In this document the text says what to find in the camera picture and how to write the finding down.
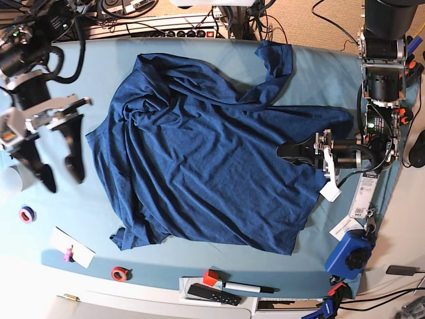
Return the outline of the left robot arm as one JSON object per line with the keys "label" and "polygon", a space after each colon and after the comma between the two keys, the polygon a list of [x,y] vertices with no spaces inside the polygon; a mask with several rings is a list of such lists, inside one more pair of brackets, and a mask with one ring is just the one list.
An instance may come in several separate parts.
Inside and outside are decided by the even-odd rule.
{"label": "left robot arm", "polygon": [[350,169],[353,175],[379,175],[399,159],[400,127],[409,121],[408,111],[401,106],[411,79],[406,33],[421,4],[364,2],[364,25],[357,41],[361,59],[357,137],[338,140],[326,129],[302,142],[278,146],[280,159],[321,169],[327,177],[339,169]]}

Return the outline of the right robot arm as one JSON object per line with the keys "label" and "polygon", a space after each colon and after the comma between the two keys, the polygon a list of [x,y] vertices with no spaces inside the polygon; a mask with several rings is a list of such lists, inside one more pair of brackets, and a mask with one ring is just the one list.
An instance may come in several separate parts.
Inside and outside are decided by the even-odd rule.
{"label": "right robot arm", "polygon": [[[41,161],[35,143],[41,127],[63,135],[70,150],[66,169],[78,183],[85,178],[83,115],[78,109],[92,101],[75,94],[53,98],[47,86],[49,81],[72,84],[80,76],[86,51],[80,16],[77,1],[35,1],[23,16],[1,27],[1,78],[6,84],[2,90],[11,97],[11,106],[1,113],[1,149],[52,193],[56,192],[52,170]],[[64,51],[53,43],[71,28],[76,29],[80,54],[75,73],[62,77]]]}

